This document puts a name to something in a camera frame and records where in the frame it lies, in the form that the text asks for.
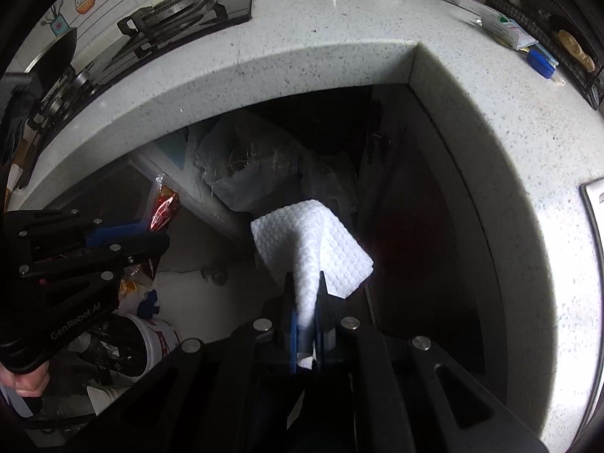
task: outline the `cartoon sticker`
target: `cartoon sticker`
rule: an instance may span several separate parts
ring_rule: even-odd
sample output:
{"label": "cartoon sticker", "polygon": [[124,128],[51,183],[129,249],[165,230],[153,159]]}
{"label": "cartoon sticker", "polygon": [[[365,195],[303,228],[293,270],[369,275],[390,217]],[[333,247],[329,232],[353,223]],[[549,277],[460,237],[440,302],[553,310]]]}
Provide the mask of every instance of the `cartoon sticker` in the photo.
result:
{"label": "cartoon sticker", "polygon": [[75,0],[75,9],[79,14],[85,14],[94,6],[95,0]]}
{"label": "cartoon sticker", "polygon": [[50,10],[46,12],[44,19],[40,22],[40,25],[50,25],[54,35],[61,35],[69,30],[69,24],[65,20],[65,17],[61,15],[61,7],[63,6],[63,0],[59,0],[57,3],[50,7]]}

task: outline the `textured white cloth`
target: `textured white cloth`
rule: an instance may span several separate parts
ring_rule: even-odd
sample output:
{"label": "textured white cloth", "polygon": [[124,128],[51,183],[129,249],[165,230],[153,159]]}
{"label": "textured white cloth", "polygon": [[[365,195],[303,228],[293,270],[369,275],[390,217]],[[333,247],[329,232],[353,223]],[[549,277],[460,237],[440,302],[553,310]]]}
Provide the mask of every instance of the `textured white cloth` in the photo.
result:
{"label": "textured white cloth", "polygon": [[294,273],[298,326],[315,313],[320,271],[330,295],[347,298],[373,271],[373,261],[319,201],[304,201],[252,222],[256,248],[281,287]]}

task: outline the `frying pan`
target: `frying pan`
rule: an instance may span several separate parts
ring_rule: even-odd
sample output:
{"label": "frying pan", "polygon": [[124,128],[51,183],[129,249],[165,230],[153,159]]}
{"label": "frying pan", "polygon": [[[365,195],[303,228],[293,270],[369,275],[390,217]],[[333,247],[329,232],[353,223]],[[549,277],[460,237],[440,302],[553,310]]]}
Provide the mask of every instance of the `frying pan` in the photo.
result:
{"label": "frying pan", "polygon": [[47,45],[25,70],[25,73],[34,72],[40,79],[42,97],[46,96],[71,64],[76,53],[76,43],[77,29],[71,28]]}

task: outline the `trash bag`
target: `trash bag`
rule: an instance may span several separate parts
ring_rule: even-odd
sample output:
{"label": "trash bag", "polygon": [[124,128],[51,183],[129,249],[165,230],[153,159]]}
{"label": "trash bag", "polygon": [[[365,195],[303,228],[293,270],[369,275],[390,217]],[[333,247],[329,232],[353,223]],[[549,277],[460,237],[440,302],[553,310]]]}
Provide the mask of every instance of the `trash bag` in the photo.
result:
{"label": "trash bag", "polygon": [[351,227],[356,173],[344,152],[322,156],[246,110],[223,115],[196,150],[201,180],[234,211],[263,216],[316,199]]}
{"label": "trash bag", "polygon": [[[163,174],[158,176],[149,194],[145,215],[135,228],[134,233],[165,232],[181,207],[178,193],[164,183]],[[158,266],[159,257],[148,259],[142,263],[125,267],[123,278],[126,281],[135,281],[138,284],[150,287],[153,280],[155,280]]]}
{"label": "trash bag", "polygon": [[260,216],[298,202],[303,150],[282,129],[237,110],[223,115],[203,138],[195,165],[227,207]]}

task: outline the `white speckled countertop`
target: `white speckled countertop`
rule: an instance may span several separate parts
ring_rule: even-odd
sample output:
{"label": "white speckled countertop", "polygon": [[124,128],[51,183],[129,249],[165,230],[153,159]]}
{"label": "white speckled countertop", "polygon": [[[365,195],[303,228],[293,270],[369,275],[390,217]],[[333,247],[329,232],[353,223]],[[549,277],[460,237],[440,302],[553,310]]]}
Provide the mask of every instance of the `white speckled countertop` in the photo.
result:
{"label": "white speckled countertop", "polygon": [[41,155],[11,209],[42,208],[102,165],[175,129],[294,93],[409,83],[472,194],[501,286],[508,406],[552,453],[585,412],[602,300],[579,185],[604,176],[604,119],[571,84],[443,0],[255,0],[208,35],[97,98]]}

